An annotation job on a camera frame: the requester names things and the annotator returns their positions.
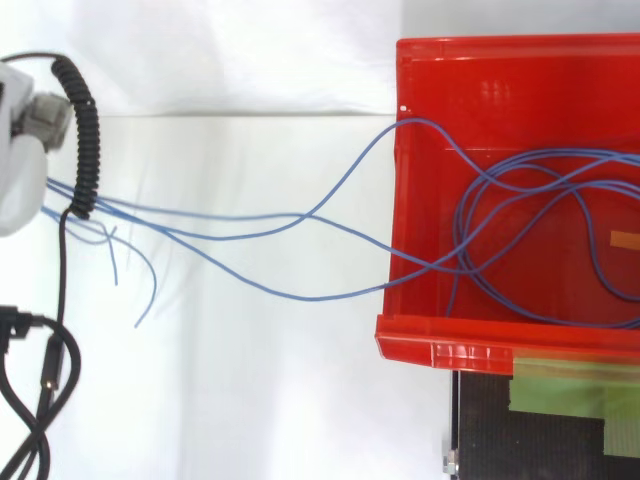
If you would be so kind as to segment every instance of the black cable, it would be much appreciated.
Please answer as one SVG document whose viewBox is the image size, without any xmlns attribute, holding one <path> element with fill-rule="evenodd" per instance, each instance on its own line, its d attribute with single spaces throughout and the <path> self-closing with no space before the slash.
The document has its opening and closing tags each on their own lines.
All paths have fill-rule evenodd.
<svg viewBox="0 0 640 480">
<path fill-rule="evenodd" d="M 20 420 L 22 420 L 29 430 L 33 430 L 37 425 L 36 418 L 31 414 L 29 409 L 22 403 L 22 401 L 18 398 L 16 393 L 14 392 L 11 384 L 9 383 L 9 379 L 7 378 L 7 369 L 5 363 L 5 355 L 0 355 L 0 393 L 6 400 L 7 404 L 13 409 L 14 412 L 18 414 Z M 36 450 L 31 452 L 27 463 L 22 469 L 22 473 L 18 477 L 18 480 L 24 480 L 31 467 L 33 466 L 33 462 L 36 459 L 36 455 L 40 455 L 40 464 L 38 467 L 38 480 L 46 480 L 49 476 L 49 469 L 51 468 L 51 453 L 49 450 L 49 442 L 47 440 L 46 435 L 42 436 L 42 439 L 38 442 L 38 447 Z"/>
<path fill-rule="evenodd" d="M 96 102 L 78 67 L 65 55 L 26 52 L 0 58 L 0 62 L 34 58 L 54 60 L 51 73 L 73 105 L 78 127 L 78 169 L 70 208 L 74 215 L 87 220 L 96 204 L 100 179 L 100 121 Z"/>
<path fill-rule="evenodd" d="M 71 213 L 71 207 L 67 208 L 60 216 L 58 224 L 58 246 L 60 255 L 60 277 L 58 283 L 58 314 L 56 321 L 60 324 L 64 322 L 64 309 L 67 299 L 67 218 Z"/>
<path fill-rule="evenodd" d="M 16 55 L 8 55 L 6 57 L 2 57 L 0 58 L 0 62 L 9 63 L 9 62 L 15 62 L 18 60 L 27 60 L 30 58 L 53 58 L 54 60 L 57 60 L 59 58 L 66 58 L 66 57 L 59 53 L 53 53 L 53 52 L 25 52 L 25 53 L 18 53 Z"/>
<path fill-rule="evenodd" d="M 78 380 L 80 379 L 80 370 L 82 368 L 80 349 L 69 330 L 67 330 L 64 325 L 61 325 L 54 320 L 42 317 L 34 318 L 32 325 L 46 326 L 53 330 L 53 332 L 62 339 L 62 342 L 64 343 L 69 352 L 69 356 L 71 357 L 71 371 L 69 373 L 69 379 L 60 392 L 60 395 L 55 400 L 55 402 L 53 402 L 46 415 L 37 421 L 37 424 L 31 431 L 29 436 L 25 439 L 22 445 L 20 445 L 20 448 L 18 448 L 13 457 L 11 457 L 9 463 L 7 463 L 7 466 L 0 473 L 0 480 L 10 480 L 17 469 L 20 467 L 22 462 L 25 460 L 27 455 L 29 455 L 29 453 L 34 448 L 37 448 L 38 442 L 41 438 L 44 437 L 47 428 L 49 428 L 53 420 L 55 420 L 60 411 L 64 408 L 65 404 L 69 401 L 69 398 L 71 397 L 71 394 L 75 390 L 78 384 Z"/>
<path fill-rule="evenodd" d="M 29 452 L 29 458 L 27 459 L 23 471 L 20 474 L 19 480 L 24 480 L 29 474 L 29 470 L 35 461 L 37 454 L 40 454 L 38 480 L 46 480 L 48 477 L 50 454 L 48 451 L 47 439 L 46 436 L 44 436 L 44 431 L 68 401 L 71 392 L 77 384 L 80 374 L 80 350 L 78 349 L 73 336 L 71 336 L 68 330 L 63 326 L 67 291 L 66 222 L 70 213 L 73 213 L 77 217 L 85 220 L 89 218 L 90 213 L 95 207 L 100 174 L 100 125 L 98 110 L 96 108 L 95 100 L 91 96 L 89 87 L 84 81 L 84 78 L 78 71 L 75 64 L 68 57 L 52 52 L 20 53 L 0 58 L 0 62 L 7 63 L 33 58 L 50 58 L 54 60 L 51 65 L 51 72 L 58 79 L 60 85 L 65 91 L 65 94 L 69 98 L 69 101 L 73 105 L 78 130 L 78 167 L 76 187 L 71 205 L 60 217 L 58 230 L 60 247 L 60 283 L 58 290 L 58 312 L 55 322 L 57 326 L 53 327 L 48 325 L 54 332 L 47 342 L 47 349 L 42 368 L 38 409 L 34 418 L 33 415 L 31 415 L 31 412 L 29 412 L 29 410 L 17 397 L 15 397 L 15 395 L 15 398 L 13 398 L 8 393 L 9 398 L 12 399 L 10 405 L 14 407 L 14 410 L 16 410 L 16 407 L 19 408 L 20 405 L 24 407 L 20 409 L 22 415 L 18 410 L 16 410 L 16 412 L 21 415 L 21 418 L 23 418 L 25 423 L 33 428 L 31 435 L 27 440 L 25 440 L 18 452 L 16 452 L 14 457 L 12 457 L 12 460 L 0 474 L 0 480 L 8 480 L 8 478 L 15 473 L 24 458 L 29 455 Z M 44 319 L 43 322 L 47 325 L 52 321 Z M 65 335 L 61 335 L 60 332 L 66 332 L 66 338 Z M 65 388 L 60 393 L 60 396 L 56 401 L 54 401 L 54 393 L 60 384 L 65 345 L 71 355 L 72 374 L 70 375 Z M 70 345 L 75 346 L 75 351 L 71 351 Z M 77 378 L 74 377 L 74 368 L 77 368 Z M 41 445 L 44 444 L 46 444 L 46 452 L 43 450 L 44 447 L 41 447 Z M 46 474 L 44 476 L 40 473 L 43 471 L 43 464 L 46 467 Z"/>
</svg>

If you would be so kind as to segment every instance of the white wall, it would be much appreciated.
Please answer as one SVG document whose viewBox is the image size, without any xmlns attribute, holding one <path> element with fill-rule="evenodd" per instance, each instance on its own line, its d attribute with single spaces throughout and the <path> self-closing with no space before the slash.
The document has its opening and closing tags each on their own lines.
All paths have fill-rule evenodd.
<svg viewBox="0 0 640 480">
<path fill-rule="evenodd" d="M 392 114 L 398 38 L 633 31 L 640 3 L 3 0 L 0 18 L 0 53 L 67 52 L 104 114 Z"/>
</svg>

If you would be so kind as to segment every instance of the blue cable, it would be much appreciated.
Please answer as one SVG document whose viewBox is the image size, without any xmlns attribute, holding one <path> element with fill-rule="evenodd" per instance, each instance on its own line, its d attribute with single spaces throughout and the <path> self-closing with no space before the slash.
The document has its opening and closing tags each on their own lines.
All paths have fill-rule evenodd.
<svg viewBox="0 0 640 480">
<path fill-rule="evenodd" d="M 42 213 L 44 213 L 46 216 L 48 216 L 49 218 L 51 218 L 54 222 L 59 223 L 60 222 L 60 213 L 56 212 L 55 210 L 52 210 L 49 207 L 43 206 L 41 208 Z M 135 323 L 135 327 L 137 328 L 142 321 L 145 319 L 145 317 L 148 315 L 149 311 L 151 310 L 151 307 L 153 306 L 153 303 L 156 300 L 156 295 L 157 295 L 157 291 L 158 291 L 158 277 L 156 275 L 156 271 L 155 268 L 153 267 L 153 264 L 149 261 L 149 259 L 146 257 L 146 255 L 144 253 L 142 253 L 138 248 L 136 248 L 134 245 L 132 245 L 131 243 L 127 242 L 126 240 L 123 240 L 119 237 L 115 236 L 115 232 L 116 232 L 116 228 L 113 228 L 111 230 L 111 233 L 107 233 L 107 229 L 104 226 L 104 224 L 102 224 L 101 222 L 96 222 L 94 220 L 79 220 L 77 218 L 67 218 L 68 222 L 71 222 L 74 224 L 74 226 L 77 226 L 78 228 L 81 228 L 83 230 L 92 232 L 94 234 L 97 235 L 103 235 L 104 238 L 102 240 L 90 240 L 87 239 L 86 237 L 83 237 L 81 235 L 79 235 L 77 232 L 74 232 L 70 227 L 66 227 L 66 231 L 74 238 L 80 240 L 83 243 L 86 243 L 88 245 L 102 245 L 104 243 L 108 243 L 109 245 L 111 245 L 111 241 L 117 242 L 121 245 L 124 245 L 125 247 L 129 248 L 130 250 L 132 250 L 133 252 L 135 252 L 141 259 L 142 261 L 147 265 L 147 267 L 149 267 L 149 270 L 151 272 L 151 277 L 153 280 L 153 289 L 151 291 L 151 298 L 149 299 L 149 302 L 147 303 L 146 308 L 144 309 L 144 311 L 142 312 L 142 314 L 140 315 L 140 317 L 138 318 L 137 322 Z M 100 229 L 96 229 L 91 227 L 90 225 L 94 224 L 97 227 L 100 227 Z M 114 268 L 114 275 L 116 278 L 116 286 L 118 285 L 117 283 L 117 267 L 116 267 L 116 261 L 115 261 L 115 255 L 113 252 L 113 247 L 110 248 L 110 253 L 111 253 L 111 261 L 113 264 L 113 268 Z"/>
<path fill-rule="evenodd" d="M 440 257 L 439 259 L 433 262 L 428 262 L 426 260 L 416 258 L 412 255 L 408 255 L 404 252 L 398 251 L 390 246 L 387 246 L 382 242 L 379 242 L 364 233 L 358 232 L 357 230 L 351 229 L 349 227 L 340 225 L 326 218 L 315 215 L 315 213 L 320 208 L 322 208 L 329 201 L 329 199 L 336 193 L 336 191 L 344 184 L 344 182 L 351 175 L 351 173 L 353 173 L 355 168 L 362 162 L 364 157 L 368 154 L 368 152 L 375 146 L 375 144 L 382 137 L 384 137 L 387 133 L 394 130 L 395 128 L 401 127 L 403 125 L 408 125 L 408 124 L 422 124 L 422 125 L 429 126 L 435 129 L 436 131 L 438 131 L 447 140 L 447 142 L 450 144 L 453 150 L 456 151 L 458 155 L 474 171 L 476 171 L 476 173 L 478 173 L 478 177 L 471 183 L 471 185 L 469 186 L 469 188 L 461 198 L 461 201 L 459 202 L 458 206 L 456 207 L 456 211 L 454 214 L 454 222 L 453 222 L 454 248 L 450 252 L 448 252 L 446 255 Z M 557 172 L 551 170 L 550 168 L 547 168 L 541 165 L 536 165 L 535 163 L 531 163 L 537 160 L 544 160 L 549 158 L 561 159 L 561 158 L 567 158 L 567 157 L 579 158 L 584 160 L 591 159 L 592 161 L 588 162 L 586 165 L 578 169 L 573 170 L 571 173 L 566 175 L 560 175 Z M 610 162 L 621 163 L 624 165 L 630 165 L 637 168 L 640 166 L 640 156 L 636 154 L 631 154 L 631 153 L 621 153 L 621 152 L 615 152 L 615 151 L 603 150 L 603 149 L 582 149 L 582 148 L 541 149 L 541 150 L 535 150 L 535 151 L 514 155 L 512 157 L 507 158 L 506 160 L 503 160 L 493 165 L 492 167 L 488 168 L 485 171 L 485 170 L 482 170 L 462 150 L 462 148 L 455 143 L 453 138 L 441 126 L 427 119 L 411 118 L 411 119 L 405 119 L 405 120 L 396 122 L 393 125 L 390 125 L 389 127 L 387 127 L 380 134 L 378 134 L 374 138 L 374 140 L 364 149 L 364 151 L 357 157 L 355 162 L 351 165 L 351 167 L 347 170 L 347 172 L 340 178 L 338 183 L 329 191 L 329 193 L 316 206 L 314 206 L 311 210 L 303 214 L 277 213 L 277 214 L 252 215 L 252 216 L 206 215 L 206 214 L 184 212 L 184 211 L 172 210 L 172 209 L 142 206 L 142 205 L 137 205 L 134 203 L 125 202 L 119 199 L 114 199 L 109 197 L 99 197 L 97 201 L 96 209 L 102 213 L 113 216 L 115 218 L 127 220 L 132 223 L 143 225 L 154 231 L 157 231 L 158 233 L 165 235 L 167 238 L 171 239 L 172 241 L 182 245 L 183 247 L 193 251 L 197 255 L 206 259 L 207 261 L 218 266 L 219 268 L 229 273 L 230 275 L 234 276 L 235 278 L 239 279 L 240 281 L 250 286 L 253 286 L 255 288 L 258 288 L 264 292 L 277 295 L 280 297 L 288 298 L 288 299 L 316 302 L 316 301 L 351 298 L 358 295 L 363 295 L 373 291 L 381 290 L 384 288 L 389 288 L 389 287 L 398 285 L 400 283 L 404 283 L 413 278 L 416 278 L 419 275 L 422 275 L 423 273 L 426 273 L 429 270 L 437 270 L 440 272 L 452 273 L 455 275 L 454 286 L 452 289 L 449 306 L 447 308 L 448 314 L 451 313 L 451 310 L 454 305 L 455 295 L 457 292 L 457 286 L 458 286 L 460 275 L 468 275 L 476 283 L 476 285 L 478 285 L 490 297 L 494 298 L 496 301 L 502 303 L 503 305 L 510 308 L 511 310 L 535 320 L 562 324 L 562 325 L 580 325 L 580 326 L 589 326 L 589 327 L 596 326 L 596 327 L 609 327 L 609 328 L 611 327 L 631 328 L 640 324 L 640 318 L 632 319 L 619 324 L 594 325 L 594 324 L 579 324 L 576 322 L 570 322 L 563 319 L 555 319 L 551 317 L 538 315 L 534 312 L 530 312 L 526 309 L 523 309 L 519 305 L 516 305 L 515 303 L 513 303 L 511 300 L 509 300 L 504 295 L 502 295 L 492 284 L 488 282 L 488 280 L 484 276 L 481 275 L 481 272 L 485 268 L 487 268 L 496 260 L 504 256 L 507 252 L 509 252 L 526 235 L 526 233 L 533 227 L 533 225 L 535 225 L 535 223 L 537 223 L 537 221 L 539 221 L 540 218 L 542 218 L 546 214 L 546 212 L 553 207 L 553 205 L 555 205 L 557 202 L 562 200 L 564 197 L 571 195 L 578 201 L 578 204 L 580 205 L 583 211 L 583 214 L 585 216 L 585 219 L 587 222 L 587 230 L 588 230 L 592 263 L 594 265 L 594 269 L 601 283 L 604 285 L 605 288 L 607 288 L 607 290 L 609 290 L 612 294 L 618 296 L 619 298 L 622 298 L 628 301 L 633 301 L 633 302 L 640 301 L 640 297 L 628 295 L 616 289 L 604 276 L 604 273 L 602 272 L 602 269 L 599 264 L 597 249 L 595 246 L 595 239 L 594 239 L 594 233 L 593 233 L 593 221 L 589 213 L 588 207 L 584 202 L 584 199 L 579 193 L 579 191 L 584 188 L 604 189 L 604 190 L 620 193 L 622 195 L 634 198 L 636 200 L 640 200 L 640 188 L 628 182 L 623 182 L 619 180 L 599 180 L 599 181 L 590 181 L 590 182 L 570 181 L 574 179 L 574 177 L 577 177 L 587 171 L 590 171 L 594 168 L 597 168 L 599 166 L 602 166 Z M 550 183 L 547 183 L 541 186 L 530 187 L 530 188 L 519 187 L 517 185 L 504 183 L 501 180 L 499 180 L 499 177 L 501 177 L 507 172 L 518 170 L 518 169 L 526 169 L 526 168 L 535 169 L 535 170 L 547 173 L 548 175 L 554 177 L 555 180 L 552 180 Z M 476 228 L 474 228 L 473 230 L 470 230 L 471 219 L 473 217 L 474 212 L 476 211 L 477 205 L 480 199 L 482 198 L 482 195 L 486 192 L 487 188 L 491 185 L 497 186 L 503 189 L 507 189 L 512 192 L 517 192 L 519 193 L 519 195 L 515 195 L 505 200 L 501 204 L 497 205 L 494 208 L 494 210 L 487 217 L 485 217 L 484 220 L 482 220 Z M 73 192 L 73 189 L 68 185 L 65 185 L 53 179 L 49 179 L 48 187 L 52 191 L 60 195 L 63 195 L 67 198 L 70 198 L 71 197 L 70 194 Z M 516 234 L 516 236 L 505 247 L 503 247 L 494 256 L 492 256 L 490 259 L 485 261 L 480 266 L 475 266 L 469 256 L 467 247 L 477 237 L 477 235 L 484 228 L 486 228 L 487 225 L 489 225 L 489 223 L 493 220 L 493 218 L 501 210 L 508 207 L 509 205 L 516 203 L 520 200 L 529 198 L 531 196 L 534 196 L 540 193 L 545 193 L 545 192 L 557 192 L 557 195 L 551 201 L 549 201 L 547 205 L 543 207 L 534 216 L 534 218 L 518 234 Z M 471 205 L 466 210 L 466 216 L 465 216 L 465 208 L 467 208 L 467 203 L 470 197 L 472 197 L 473 200 L 471 202 Z M 160 214 L 191 217 L 191 218 L 206 219 L 206 220 L 253 221 L 253 220 L 267 220 L 267 219 L 276 219 L 276 218 L 295 218 L 295 220 L 281 227 L 262 231 L 262 232 L 257 232 L 257 233 L 232 235 L 232 236 L 211 236 L 211 235 L 203 235 L 199 233 L 180 230 L 180 229 L 176 229 L 166 225 L 161 225 L 154 222 L 149 222 L 147 220 L 137 217 L 136 215 L 132 215 L 121 209 L 118 209 L 114 205 L 146 211 L 148 213 L 160 213 Z M 253 280 L 250 280 L 242 276 L 238 272 L 234 271 L 230 267 L 226 266 L 222 262 L 207 255 L 202 250 L 191 245 L 183 238 L 180 238 L 180 237 L 188 237 L 188 238 L 196 238 L 196 239 L 211 240 L 211 241 L 232 241 L 232 240 L 245 240 L 245 239 L 251 239 L 251 238 L 259 238 L 259 237 L 283 232 L 285 230 L 288 230 L 289 228 L 292 228 L 300 224 L 301 222 L 307 219 L 319 221 L 324 224 L 330 225 L 334 228 L 338 228 L 346 233 L 355 235 L 363 240 L 366 240 L 369 243 L 372 243 L 373 245 L 379 248 L 382 248 L 390 252 L 393 255 L 397 255 L 411 262 L 414 262 L 422 266 L 423 268 L 409 275 L 398 278 L 396 280 L 386 282 L 384 284 L 380 284 L 377 286 L 369 287 L 366 289 L 357 290 L 354 292 L 336 294 L 336 295 L 326 295 L 326 296 L 319 296 L 319 297 L 301 296 L 301 295 L 295 295 L 295 294 L 290 294 L 286 292 L 280 292 L 280 291 L 271 289 L 269 287 L 266 287 L 262 284 L 259 284 Z M 457 258 L 458 268 L 448 268 L 448 267 L 442 266 L 443 263 L 451 260 L 452 258 Z"/>
</svg>

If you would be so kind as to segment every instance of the red storage bin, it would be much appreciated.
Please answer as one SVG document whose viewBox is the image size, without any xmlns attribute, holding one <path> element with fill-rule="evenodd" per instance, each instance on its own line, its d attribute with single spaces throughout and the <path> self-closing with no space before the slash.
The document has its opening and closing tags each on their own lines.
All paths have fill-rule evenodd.
<svg viewBox="0 0 640 480">
<path fill-rule="evenodd" d="M 485 169 L 538 148 L 640 152 L 640 35 L 401 40 L 397 76 L 398 119 L 425 117 L 440 124 Z M 393 246 L 435 260 L 452 249 L 453 212 L 477 174 L 440 134 L 422 125 L 396 131 L 395 161 Z M 567 172 L 578 164 L 562 162 Z M 580 178 L 638 184 L 640 169 L 612 164 Z M 530 180 L 508 177 L 513 183 Z M 541 179 L 535 180 L 539 185 Z M 640 233 L 638 204 L 610 192 L 583 194 L 605 274 L 619 289 L 640 295 L 640 251 L 610 245 L 612 231 Z M 504 195 L 497 189 L 488 194 L 480 217 Z M 500 213 L 469 247 L 477 263 L 548 200 L 541 195 Z M 640 304 L 617 299 L 599 283 L 588 246 L 582 212 L 566 198 L 485 274 L 506 296 L 540 314 L 598 324 L 640 317 Z M 418 268 L 392 257 L 390 278 Z M 466 278 L 451 317 L 445 317 L 452 284 L 452 275 L 431 271 L 385 291 L 376 330 L 384 357 L 502 374 L 512 373 L 518 355 L 640 364 L 638 330 L 533 322 Z"/>
</svg>

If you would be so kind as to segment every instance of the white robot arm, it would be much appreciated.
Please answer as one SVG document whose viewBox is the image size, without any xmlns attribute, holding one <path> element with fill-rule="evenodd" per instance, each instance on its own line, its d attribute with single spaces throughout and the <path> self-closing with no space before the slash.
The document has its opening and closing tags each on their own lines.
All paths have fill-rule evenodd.
<svg viewBox="0 0 640 480">
<path fill-rule="evenodd" d="M 40 210 L 45 152 L 62 145 L 71 118 L 65 98 L 32 92 L 28 75 L 0 62 L 0 236 L 19 230 Z"/>
</svg>

